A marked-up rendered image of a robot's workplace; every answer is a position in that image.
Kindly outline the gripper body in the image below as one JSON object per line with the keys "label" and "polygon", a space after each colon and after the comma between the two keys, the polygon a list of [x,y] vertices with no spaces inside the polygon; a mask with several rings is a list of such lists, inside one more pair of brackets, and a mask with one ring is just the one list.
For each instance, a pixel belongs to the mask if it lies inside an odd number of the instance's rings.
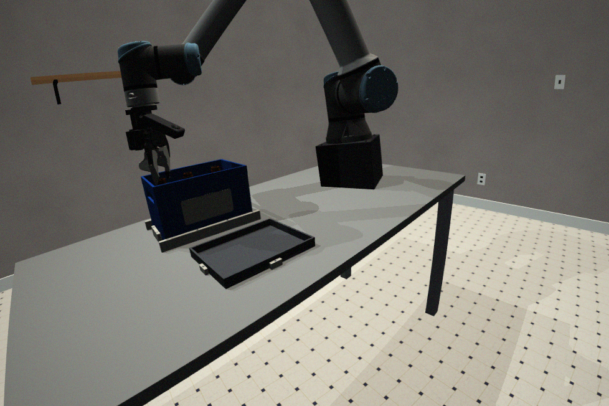
{"label": "gripper body", "polygon": [[163,147],[163,144],[166,141],[165,134],[142,123],[143,115],[152,114],[151,110],[154,109],[158,110],[157,105],[140,106],[125,110],[126,115],[130,115],[133,127],[132,130],[126,132],[126,140],[128,140],[130,150],[143,150],[146,139],[149,138],[149,136],[154,149]]}

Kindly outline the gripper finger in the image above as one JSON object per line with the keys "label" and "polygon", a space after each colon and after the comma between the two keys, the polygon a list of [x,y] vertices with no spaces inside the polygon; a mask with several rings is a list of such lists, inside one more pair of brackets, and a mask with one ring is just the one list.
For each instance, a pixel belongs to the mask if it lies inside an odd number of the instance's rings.
{"label": "gripper finger", "polygon": [[157,152],[158,154],[158,159],[157,159],[157,163],[158,166],[162,166],[165,168],[165,173],[166,173],[166,177],[169,180],[170,178],[170,151],[169,151],[169,143],[166,141],[163,144],[163,147],[158,149],[154,149],[155,152]]}
{"label": "gripper finger", "polygon": [[158,173],[158,154],[154,150],[154,146],[151,143],[150,136],[146,139],[144,144],[144,160],[139,163],[140,170],[151,172],[153,181],[155,185],[158,185],[159,182],[159,173]]}

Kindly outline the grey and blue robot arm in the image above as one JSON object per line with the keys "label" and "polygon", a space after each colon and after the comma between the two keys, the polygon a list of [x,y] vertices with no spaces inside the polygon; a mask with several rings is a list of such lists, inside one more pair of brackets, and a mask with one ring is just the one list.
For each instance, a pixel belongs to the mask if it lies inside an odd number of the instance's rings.
{"label": "grey and blue robot arm", "polygon": [[[136,41],[120,46],[118,63],[126,106],[159,103],[156,80],[170,78],[187,85],[201,75],[206,57],[245,1],[213,0],[182,44],[152,46]],[[371,139],[365,113],[390,108],[398,94],[397,77],[369,52],[348,0],[309,1],[340,66],[324,77],[329,121],[326,143]],[[174,139],[184,136],[184,128],[154,114],[143,115],[142,123]]]}

